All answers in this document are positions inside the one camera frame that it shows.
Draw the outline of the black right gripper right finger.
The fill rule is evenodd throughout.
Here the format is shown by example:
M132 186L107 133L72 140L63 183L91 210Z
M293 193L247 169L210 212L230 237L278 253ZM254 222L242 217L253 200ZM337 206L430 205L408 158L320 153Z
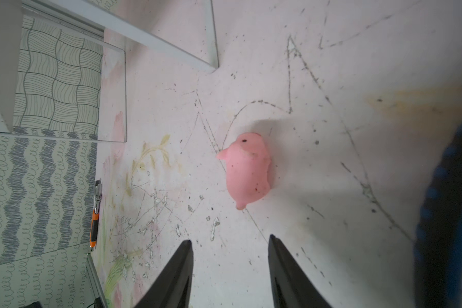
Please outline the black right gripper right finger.
M275 308L331 308L283 242L273 234L268 243L268 264Z

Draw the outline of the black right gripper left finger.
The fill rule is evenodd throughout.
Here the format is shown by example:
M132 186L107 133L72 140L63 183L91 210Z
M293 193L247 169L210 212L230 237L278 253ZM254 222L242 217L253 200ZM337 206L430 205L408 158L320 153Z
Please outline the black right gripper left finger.
M193 266L192 242L190 240L182 241L135 308L188 308L191 296Z

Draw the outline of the pink rubber pig toy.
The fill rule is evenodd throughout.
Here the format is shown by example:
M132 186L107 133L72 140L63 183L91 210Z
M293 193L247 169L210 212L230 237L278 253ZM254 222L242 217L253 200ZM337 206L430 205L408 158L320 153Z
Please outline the pink rubber pig toy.
M226 164L227 190L237 210L246 209L270 192L268 172L272 160L260 134L241 134L216 158Z

